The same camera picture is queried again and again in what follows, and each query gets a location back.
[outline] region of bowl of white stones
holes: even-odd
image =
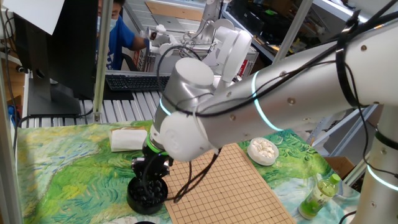
[[[248,147],[248,154],[254,162],[263,166],[271,166],[279,156],[274,143],[265,138],[254,138]]]

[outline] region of green painted tablecloth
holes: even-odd
[[[141,151],[112,153],[110,129],[145,126],[152,121],[28,128],[18,132],[17,172],[25,223],[171,223],[165,207],[153,216],[133,212],[126,189],[134,177],[131,160]],[[297,206],[318,179],[333,170],[313,148],[291,130],[266,137],[279,148],[270,167],[254,163],[297,223]],[[246,152],[249,142],[239,146]],[[339,195],[312,223],[338,223],[358,204],[359,193],[340,185]]]

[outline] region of white cloth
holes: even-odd
[[[141,150],[148,133],[134,128],[114,129],[109,132],[112,152]]]

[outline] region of blue shirt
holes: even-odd
[[[122,47],[130,49],[134,40],[134,33],[124,24],[119,16],[116,26],[109,34],[109,49],[106,68],[120,70],[122,68]]]

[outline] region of person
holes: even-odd
[[[120,11],[126,0],[113,0],[111,33],[106,67],[108,70],[120,70],[122,67],[122,47],[141,50],[149,45],[149,40],[135,35],[123,22]],[[102,0],[98,1],[97,34],[100,32]]]

